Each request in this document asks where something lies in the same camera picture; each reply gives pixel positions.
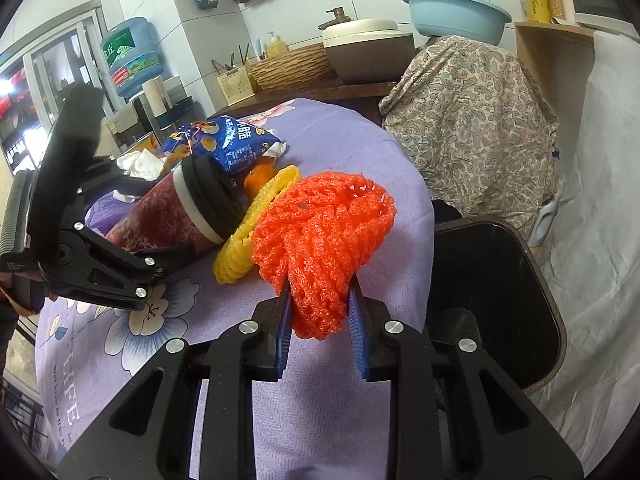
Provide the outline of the dark red paper cup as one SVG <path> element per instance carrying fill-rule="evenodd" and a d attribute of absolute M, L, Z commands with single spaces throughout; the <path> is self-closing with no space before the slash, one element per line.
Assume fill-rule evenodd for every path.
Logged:
<path fill-rule="evenodd" d="M 190 155 L 140 198 L 106 238 L 125 249 L 189 248 L 204 255 L 240 225 L 246 200 L 219 162 Z"/>

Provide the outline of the orange foam fruit net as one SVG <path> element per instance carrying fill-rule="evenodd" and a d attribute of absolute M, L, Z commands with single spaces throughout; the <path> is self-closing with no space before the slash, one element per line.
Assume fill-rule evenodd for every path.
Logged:
<path fill-rule="evenodd" d="M 393 196 L 361 174 L 303 178 L 260 217 L 252 235 L 262 279 L 290 286 L 293 330 L 322 340 L 342 329 L 349 283 L 394 226 Z"/>

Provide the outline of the black trash bin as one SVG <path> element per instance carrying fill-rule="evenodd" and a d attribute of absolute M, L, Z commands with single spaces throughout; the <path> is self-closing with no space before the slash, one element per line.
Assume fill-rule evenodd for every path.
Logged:
<path fill-rule="evenodd" d="M 478 337 L 485 351 L 530 396 L 558 374 L 566 329 L 520 232 L 497 218 L 435 226 L 424 328 L 454 342 Z"/>

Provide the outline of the crumpled white tissue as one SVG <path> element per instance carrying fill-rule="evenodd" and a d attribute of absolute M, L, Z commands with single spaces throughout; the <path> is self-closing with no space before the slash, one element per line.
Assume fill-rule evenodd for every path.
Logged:
<path fill-rule="evenodd" d="M 163 173 L 165 166 L 162 158 L 156 157 L 146 148 L 123 154 L 116 159 L 116 164 L 128 176 L 145 181 L 155 181 Z"/>

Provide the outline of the water dispenser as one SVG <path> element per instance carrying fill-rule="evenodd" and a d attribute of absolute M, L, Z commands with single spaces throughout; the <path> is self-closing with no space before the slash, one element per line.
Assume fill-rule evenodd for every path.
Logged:
<path fill-rule="evenodd" d="M 107 117 L 104 129 L 121 153 L 139 148 L 154 152 L 171 133 L 202 116 L 200 103 L 186 93 L 180 77 L 156 77 Z"/>

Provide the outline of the blue water jug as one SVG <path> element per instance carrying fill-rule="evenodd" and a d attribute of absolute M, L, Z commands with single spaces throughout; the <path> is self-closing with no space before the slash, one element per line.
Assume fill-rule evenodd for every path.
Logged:
<path fill-rule="evenodd" d="M 142 84 L 164 72 L 157 33 L 141 16 L 112 28 L 103 37 L 101 49 L 116 92 L 125 100 L 141 91 Z"/>

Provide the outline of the white wrinkled cloth cover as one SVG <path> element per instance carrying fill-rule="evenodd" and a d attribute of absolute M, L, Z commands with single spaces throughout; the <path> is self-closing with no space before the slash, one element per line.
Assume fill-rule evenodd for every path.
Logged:
<path fill-rule="evenodd" d="M 566 353 L 534 396 L 585 472 L 639 405 L 639 45 L 607 32 L 593 40 L 572 166 L 538 256 Z"/>

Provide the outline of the beige chopstick holder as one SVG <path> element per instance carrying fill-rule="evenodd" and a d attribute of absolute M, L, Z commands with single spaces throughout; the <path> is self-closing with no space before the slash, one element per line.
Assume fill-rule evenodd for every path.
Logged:
<path fill-rule="evenodd" d="M 227 64 L 210 60 L 217 74 L 218 86 L 229 106 L 245 101 L 256 94 L 257 84 L 250 74 L 250 45 L 238 49 L 239 58 L 232 52 Z"/>

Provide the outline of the paisley patterned cloth cover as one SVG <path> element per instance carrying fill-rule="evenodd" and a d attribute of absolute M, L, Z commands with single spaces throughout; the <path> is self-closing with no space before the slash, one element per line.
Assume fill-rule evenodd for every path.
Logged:
<path fill-rule="evenodd" d="M 378 109 L 434 200 L 532 234 L 558 189 L 559 118 L 515 54 L 461 36 L 433 40 Z"/>

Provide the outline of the woven pattern sink bowl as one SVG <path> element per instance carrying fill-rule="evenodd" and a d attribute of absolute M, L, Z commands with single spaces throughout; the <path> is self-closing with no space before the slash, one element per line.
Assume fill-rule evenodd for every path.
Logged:
<path fill-rule="evenodd" d="M 321 42 L 266 58 L 254 64 L 250 73 L 265 91 L 304 88 L 336 77 Z"/>

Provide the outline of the wooden counter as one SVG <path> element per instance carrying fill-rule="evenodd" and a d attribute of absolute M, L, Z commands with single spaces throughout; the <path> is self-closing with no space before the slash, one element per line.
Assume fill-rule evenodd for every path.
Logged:
<path fill-rule="evenodd" d="M 380 126 L 382 116 L 378 103 L 392 91 L 395 84 L 395 81 L 376 84 L 344 84 L 341 79 L 332 79 L 320 81 L 308 88 L 275 92 L 260 90 L 254 96 L 218 110 L 213 117 L 229 115 L 241 118 L 265 112 L 268 108 L 285 101 L 302 98 L 348 108 Z"/>

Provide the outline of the brass faucet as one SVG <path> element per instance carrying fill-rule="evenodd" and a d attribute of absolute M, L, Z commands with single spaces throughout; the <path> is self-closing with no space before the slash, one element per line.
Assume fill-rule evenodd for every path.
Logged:
<path fill-rule="evenodd" d="M 345 13 L 345 10 L 342 6 L 338 6 L 337 8 L 331 9 L 328 11 L 328 14 L 332 14 L 333 18 L 329 21 L 321 23 L 318 25 L 319 30 L 326 30 L 327 28 L 350 22 L 352 19 Z"/>

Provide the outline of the wooden side shelf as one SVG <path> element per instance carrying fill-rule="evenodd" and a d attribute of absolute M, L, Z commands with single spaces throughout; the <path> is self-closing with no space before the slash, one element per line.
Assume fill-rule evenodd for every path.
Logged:
<path fill-rule="evenodd" d="M 516 50 L 558 115 L 582 105 L 594 64 L 594 31 L 560 24 L 514 24 Z"/>

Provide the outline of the brown white storage box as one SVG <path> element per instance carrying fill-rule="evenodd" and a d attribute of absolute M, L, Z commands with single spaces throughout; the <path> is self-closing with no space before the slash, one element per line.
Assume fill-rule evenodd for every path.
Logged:
<path fill-rule="evenodd" d="M 335 24 L 322 36 L 329 63 L 344 84 L 398 81 L 416 55 L 413 34 L 386 18 Z"/>

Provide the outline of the light blue plastic basin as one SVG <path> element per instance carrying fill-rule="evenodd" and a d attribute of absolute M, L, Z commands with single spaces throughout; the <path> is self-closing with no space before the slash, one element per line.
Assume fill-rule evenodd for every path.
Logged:
<path fill-rule="evenodd" d="M 461 36 L 498 46 L 510 13 L 486 0 L 402 0 L 425 37 Z"/>

